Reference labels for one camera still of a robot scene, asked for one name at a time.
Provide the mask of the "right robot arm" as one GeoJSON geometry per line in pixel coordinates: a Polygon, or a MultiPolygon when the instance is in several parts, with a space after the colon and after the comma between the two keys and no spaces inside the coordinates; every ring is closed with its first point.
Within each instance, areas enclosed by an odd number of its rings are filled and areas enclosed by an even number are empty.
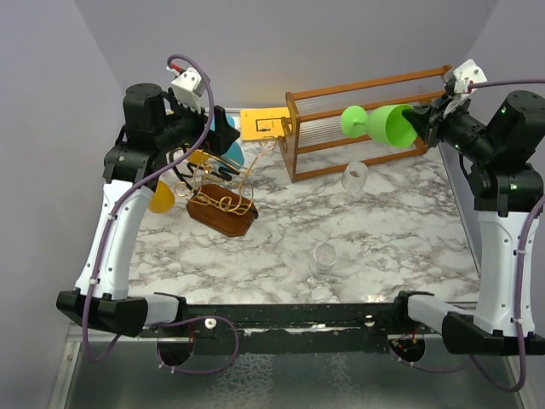
{"type": "Polygon", "coordinates": [[[543,207],[544,182],[529,159],[544,137],[544,99],[526,90],[507,95],[482,124],[464,102],[446,111],[448,99],[405,111],[404,119],[430,147],[443,142],[471,162],[464,176],[480,229],[477,307],[466,312],[427,293],[412,292],[391,313],[402,333],[421,323],[439,333],[452,354],[542,355],[531,312],[532,241],[543,207]]]}

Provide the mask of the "gold wire wine glass rack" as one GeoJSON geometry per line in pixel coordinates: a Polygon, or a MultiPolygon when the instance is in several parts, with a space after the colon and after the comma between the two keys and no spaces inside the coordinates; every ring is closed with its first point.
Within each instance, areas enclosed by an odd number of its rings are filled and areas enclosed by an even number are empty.
{"type": "Polygon", "coordinates": [[[261,139],[259,152],[239,170],[220,156],[202,150],[209,155],[206,163],[192,164],[185,160],[185,172],[176,166],[172,168],[178,179],[174,195],[186,199],[186,210],[196,222],[228,238],[242,237],[259,218],[250,178],[258,160],[276,145],[273,138],[261,139]]]}

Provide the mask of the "blue plastic wine glass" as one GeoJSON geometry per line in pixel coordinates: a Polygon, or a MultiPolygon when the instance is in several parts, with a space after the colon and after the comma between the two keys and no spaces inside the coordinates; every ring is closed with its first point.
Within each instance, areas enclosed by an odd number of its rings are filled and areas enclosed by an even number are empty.
{"type": "MultiPolygon", "coordinates": [[[[226,115],[227,122],[230,126],[235,128],[235,120],[231,115],[226,115]]],[[[212,120],[212,124],[210,126],[210,131],[215,131],[215,120],[212,120]]],[[[239,170],[244,165],[244,154],[242,151],[242,148],[239,146],[237,142],[234,142],[226,153],[221,155],[221,158],[230,163],[234,168],[239,170]]]]}

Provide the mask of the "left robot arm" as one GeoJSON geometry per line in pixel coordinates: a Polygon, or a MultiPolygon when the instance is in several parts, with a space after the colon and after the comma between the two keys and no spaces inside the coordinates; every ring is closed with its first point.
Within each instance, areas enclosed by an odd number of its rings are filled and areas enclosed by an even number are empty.
{"type": "Polygon", "coordinates": [[[129,267],[142,218],[176,148],[204,149],[221,156],[238,139],[223,107],[184,107],[173,89],[156,84],[128,87],[124,125],[104,158],[103,200],[88,260],[73,289],[62,291],[56,307],[74,323],[135,337],[158,324],[166,334],[182,334],[188,316],[178,296],[129,296],[129,267]]]}

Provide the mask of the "orange plastic wine glass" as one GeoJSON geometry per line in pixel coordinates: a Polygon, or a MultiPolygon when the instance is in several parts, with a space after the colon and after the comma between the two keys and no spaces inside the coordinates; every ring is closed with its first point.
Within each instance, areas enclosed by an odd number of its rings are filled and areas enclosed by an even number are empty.
{"type": "Polygon", "coordinates": [[[159,180],[148,210],[155,214],[169,211],[175,204],[175,195],[171,188],[164,181],[159,180]]]}
{"type": "Polygon", "coordinates": [[[192,164],[203,164],[206,163],[209,159],[209,155],[202,150],[196,150],[186,159],[188,163],[192,164]]]}

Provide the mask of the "green plastic wine glass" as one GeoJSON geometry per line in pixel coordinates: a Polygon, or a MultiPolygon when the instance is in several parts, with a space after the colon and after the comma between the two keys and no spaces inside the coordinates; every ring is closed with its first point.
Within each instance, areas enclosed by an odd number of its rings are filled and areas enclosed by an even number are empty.
{"type": "Polygon", "coordinates": [[[412,108],[407,104],[385,105],[367,112],[360,106],[350,106],[341,115],[341,131],[348,138],[367,135],[372,141],[406,148],[416,141],[417,134],[401,112],[412,108]]]}

